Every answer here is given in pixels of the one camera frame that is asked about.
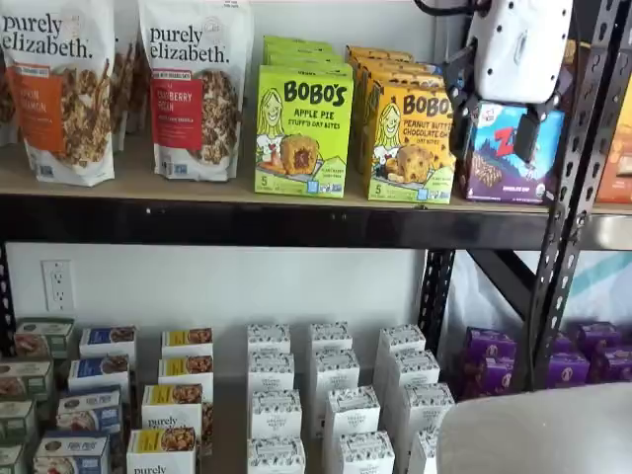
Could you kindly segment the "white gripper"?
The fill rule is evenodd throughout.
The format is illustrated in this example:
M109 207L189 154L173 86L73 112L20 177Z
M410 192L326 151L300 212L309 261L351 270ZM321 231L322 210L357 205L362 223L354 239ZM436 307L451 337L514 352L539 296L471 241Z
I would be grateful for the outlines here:
M562 92L554 90L569 32L571 0L491 1L473 15L468 44L442 65L452 107L451 154L462 160L483 100L525 108L514 153L532 161L541 126L557 111Z

